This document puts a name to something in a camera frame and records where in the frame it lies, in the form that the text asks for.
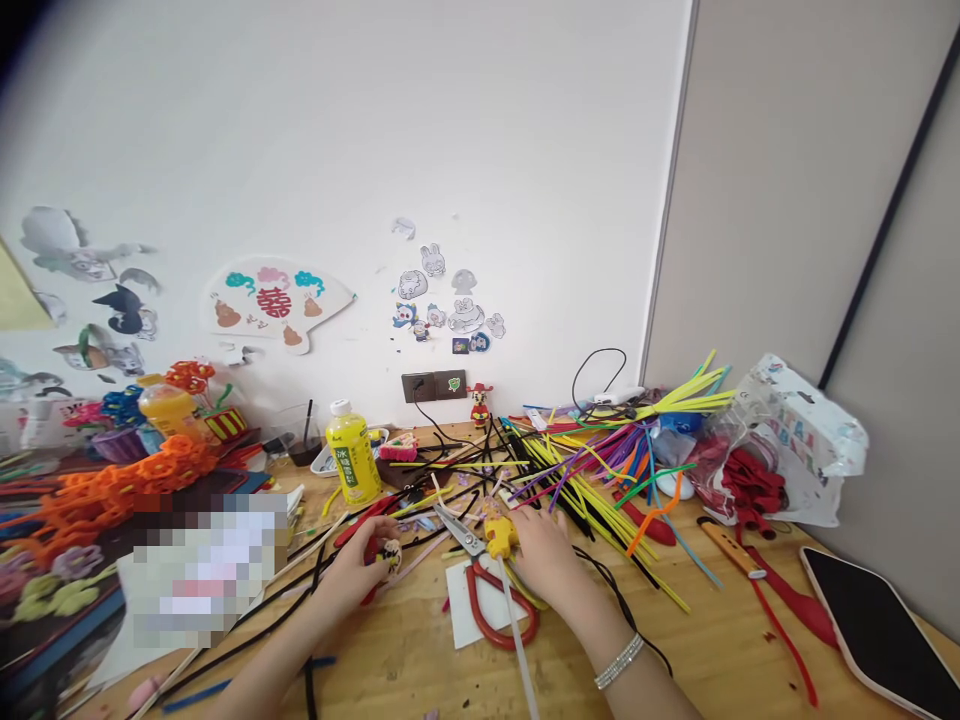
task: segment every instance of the bottle cap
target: bottle cap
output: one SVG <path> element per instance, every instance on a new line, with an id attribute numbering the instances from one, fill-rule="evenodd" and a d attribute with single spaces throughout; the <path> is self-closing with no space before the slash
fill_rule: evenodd
<path id="1" fill-rule="evenodd" d="M 164 382 L 163 375 L 158 375 L 153 373 L 151 375 L 144 375 L 143 377 L 137 378 L 137 385 L 140 387 L 150 387 L 151 385 L 159 385 Z"/>
<path id="2" fill-rule="evenodd" d="M 343 400 L 334 400 L 330 403 L 330 412 L 333 413 L 334 417 L 343 417 L 353 412 L 353 406 L 350 405 L 350 401 L 346 398 Z"/>

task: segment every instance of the electrical outlet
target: electrical outlet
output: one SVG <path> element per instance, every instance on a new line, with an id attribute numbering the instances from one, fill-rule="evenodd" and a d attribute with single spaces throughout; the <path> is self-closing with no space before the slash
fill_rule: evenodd
<path id="1" fill-rule="evenodd" d="M 454 400 L 467 396 L 465 370 L 437 370 L 433 373 L 433 380 L 437 400 Z"/>
<path id="2" fill-rule="evenodd" d="M 409 373 L 401 375 L 400 380 L 403 382 L 403 399 L 405 402 L 413 402 L 414 391 L 417 393 L 417 402 L 429 402 L 437 399 L 433 373 Z"/>

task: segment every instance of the pipe cleaner figurine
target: pipe cleaner figurine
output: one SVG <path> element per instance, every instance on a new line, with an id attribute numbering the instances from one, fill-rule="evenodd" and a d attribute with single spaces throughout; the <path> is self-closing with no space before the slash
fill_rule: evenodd
<path id="1" fill-rule="evenodd" d="M 470 412 L 470 419 L 477 427 L 484 427 L 490 419 L 490 409 L 486 405 L 486 399 L 487 393 L 491 390 L 493 386 L 484 387 L 483 383 L 477 383 L 473 387 L 467 386 L 467 392 L 473 393 L 473 410 Z"/>

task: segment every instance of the silver bracelet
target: silver bracelet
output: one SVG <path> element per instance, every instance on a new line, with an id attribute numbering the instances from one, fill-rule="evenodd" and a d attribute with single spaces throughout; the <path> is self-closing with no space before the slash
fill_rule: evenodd
<path id="1" fill-rule="evenodd" d="M 633 636 L 633 639 L 627 643 L 627 646 L 623 649 L 623 652 L 617 656 L 617 659 L 610 663 L 610 667 L 594 678 L 594 682 L 597 683 L 597 689 L 605 690 L 610 683 L 620 677 L 620 673 L 630 666 L 630 663 L 640 654 L 641 649 L 643 649 L 643 638 L 640 637 L 640 633 L 637 633 Z"/>

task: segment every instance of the yellow bottle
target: yellow bottle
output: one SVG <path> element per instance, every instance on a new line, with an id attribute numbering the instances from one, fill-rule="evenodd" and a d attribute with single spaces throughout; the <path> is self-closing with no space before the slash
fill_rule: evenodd
<path id="1" fill-rule="evenodd" d="M 140 412 L 165 438 L 186 435 L 205 443 L 219 443 L 189 393 L 167 385 L 163 376 L 156 374 L 138 378 L 137 385 L 144 388 L 137 401 Z"/>
<path id="2" fill-rule="evenodd" d="M 373 461 L 367 421 L 353 412 L 349 400 L 330 404 L 333 420 L 327 425 L 327 444 L 337 461 L 340 486 L 349 505 L 362 505 L 380 494 L 382 483 Z"/>

